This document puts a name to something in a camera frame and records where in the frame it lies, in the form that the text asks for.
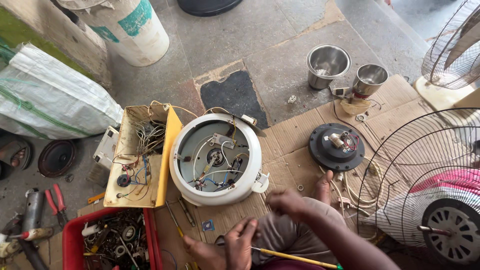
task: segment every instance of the red plastic crate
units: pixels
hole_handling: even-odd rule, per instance
[[[65,228],[63,228],[62,234],[63,269],[84,269],[84,237],[82,236],[82,230],[86,222],[96,221],[102,216],[123,210],[125,210],[125,208],[104,208],[69,221],[65,225]],[[155,217],[152,208],[144,208],[144,218],[150,268],[153,270],[162,270],[161,249],[158,245],[158,234],[156,232]]]

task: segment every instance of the wall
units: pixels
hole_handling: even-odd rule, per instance
[[[0,0],[0,37],[10,47],[31,42],[103,87],[110,88],[105,43],[89,27],[82,28],[72,23],[49,0]]]

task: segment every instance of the yellow screwdriver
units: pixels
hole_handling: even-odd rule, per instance
[[[170,205],[168,205],[167,200],[165,200],[165,204],[167,205],[168,211],[170,212],[170,215],[172,216],[173,222],[175,222],[175,226],[177,226],[177,230],[179,231],[180,237],[183,237],[183,232],[181,231],[181,228],[180,228],[180,226],[177,222],[177,219],[173,215],[172,209],[170,209]],[[195,269],[199,269],[196,262],[193,262],[193,266],[195,266]]]
[[[260,252],[263,252],[263,253],[266,253],[266,254],[270,254],[270,255],[274,255],[274,256],[277,256],[277,257],[282,257],[282,258],[285,258],[285,259],[302,261],[302,262],[306,262],[306,263],[310,263],[310,264],[314,264],[314,265],[318,265],[318,266],[325,267],[325,268],[330,268],[330,269],[343,270],[343,267],[340,264],[335,265],[335,264],[319,262],[319,261],[316,261],[316,260],[310,260],[310,259],[306,259],[306,258],[302,258],[302,257],[298,257],[298,256],[293,256],[293,255],[280,253],[280,252],[276,252],[276,251],[272,251],[272,250],[268,250],[268,249],[264,249],[264,248],[257,248],[257,247],[253,247],[253,246],[251,248],[253,250],[257,250],[257,251],[260,251]]]

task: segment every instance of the white bucket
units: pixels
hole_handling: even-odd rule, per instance
[[[130,65],[162,58],[170,43],[148,0],[57,0],[80,17]]]

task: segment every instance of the black stain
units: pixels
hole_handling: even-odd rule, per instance
[[[255,118],[257,126],[268,128],[267,116],[258,103],[257,95],[248,72],[232,73],[225,81],[212,81],[202,85],[200,96],[205,108],[222,107],[229,112]]]

